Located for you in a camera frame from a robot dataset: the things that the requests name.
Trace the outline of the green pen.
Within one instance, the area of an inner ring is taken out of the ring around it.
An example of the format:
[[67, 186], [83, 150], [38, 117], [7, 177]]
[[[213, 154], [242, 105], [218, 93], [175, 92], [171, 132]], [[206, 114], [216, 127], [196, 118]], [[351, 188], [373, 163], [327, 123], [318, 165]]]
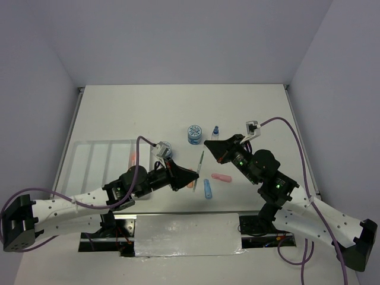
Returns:
[[201, 167], [202, 167], [202, 161], [203, 161], [203, 158], [204, 158], [204, 150], [202, 151], [201, 153], [201, 157], [199, 159], [199, 162], [198, 162], [198, 167], [197, 167], [197, 174], [198, 174], [198, 177], [195, 179], [194, 181], [194, 185], [193, 185], [193, 189], [192, 191], [195, 192], [196, 191], [196, 188], [197, 188], [197, 183], [198, 183], [198, 179], [200, 177], [200, 171], [201, 171]]

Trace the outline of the orange highlighter pen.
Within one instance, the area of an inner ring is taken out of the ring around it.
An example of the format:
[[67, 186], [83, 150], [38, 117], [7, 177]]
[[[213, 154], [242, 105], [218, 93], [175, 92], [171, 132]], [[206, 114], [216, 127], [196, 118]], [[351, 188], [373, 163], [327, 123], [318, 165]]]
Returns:
[[131, 166], [135, 166], [136, 165], [136, 152], [133, 152], [131, 154]]

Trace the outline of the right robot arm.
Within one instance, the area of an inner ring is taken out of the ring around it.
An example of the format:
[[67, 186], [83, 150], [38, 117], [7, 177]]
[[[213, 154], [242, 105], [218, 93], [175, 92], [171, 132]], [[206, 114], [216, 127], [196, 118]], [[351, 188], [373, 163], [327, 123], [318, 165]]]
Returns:
[[217, 163], [232, 163], [250, 183], [259, 185], [258, 193], [265, 201], [259, 212], [259, 228], [264, 232], [292, 232], [332, 248], [337, 246], [344, 265], [363, 272], [378, 225], [370, 219], [350, 217], [315, 196], [309, 197], [302, 186], [279, 171], [280, 162], [271, 151], [250, 153], [242, 144], [244, 139], [236, 134], [227, 140], [206, 140], [204, 145]]

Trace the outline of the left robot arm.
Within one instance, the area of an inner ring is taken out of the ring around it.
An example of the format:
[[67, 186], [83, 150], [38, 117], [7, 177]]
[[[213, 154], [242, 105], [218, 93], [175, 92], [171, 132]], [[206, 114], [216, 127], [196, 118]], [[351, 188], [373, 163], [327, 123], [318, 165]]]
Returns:
[[[140, 198], [165, 186], [178, 191], [198, 179], [193, 170], [178, 166], [172, 159], [148, 172], [135, 165], [103, 187], [84, 194], [56, 199], [32, 199], [30, 188], [13, 195], [1, 210], [3, 250], [27, 252], [36, 248], [38, 238], [53, 238], [70, 232], [96, 230], [104, 237], [114, 234], [116, 221], [108, 216], [135, 204]], [[94, 215], [102, 216], [96, 223]]]

